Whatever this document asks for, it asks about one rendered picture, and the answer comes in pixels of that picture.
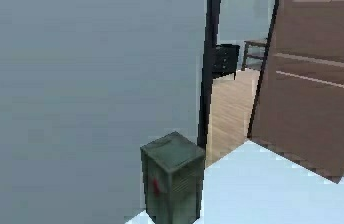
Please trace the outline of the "brown room door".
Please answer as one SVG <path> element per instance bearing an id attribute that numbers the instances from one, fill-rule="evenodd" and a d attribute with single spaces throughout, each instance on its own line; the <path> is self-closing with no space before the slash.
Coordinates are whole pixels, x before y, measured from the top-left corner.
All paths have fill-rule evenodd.
<path id="1" fill-rule="evenodd" d="M 344 0 L 275 1 L 248 137 L 344 178 Z"/>

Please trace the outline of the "black chest of drawers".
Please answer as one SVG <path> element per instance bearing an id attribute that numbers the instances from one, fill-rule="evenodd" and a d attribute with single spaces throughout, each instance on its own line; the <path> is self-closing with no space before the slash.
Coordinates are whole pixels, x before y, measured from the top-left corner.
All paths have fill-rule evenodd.
<path id="1" fill-rule="evenodd" d="M 239 50 L 240 46 L 234 44 L 220 44 L 216 46 L 215 61 L 212 69 L 212 77 L 214 79 L 229 74 L 236 75 Z"/>

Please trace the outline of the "green square bin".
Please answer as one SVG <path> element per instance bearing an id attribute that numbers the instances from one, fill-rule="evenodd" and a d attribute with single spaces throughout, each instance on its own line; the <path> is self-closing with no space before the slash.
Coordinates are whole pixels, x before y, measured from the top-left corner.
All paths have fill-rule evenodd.
<path id="1" fill-rule="evenodd" d="M 155 224 L 200 218 L 205 151 L 178 132 L 140 148 L 145 210 Z"/>

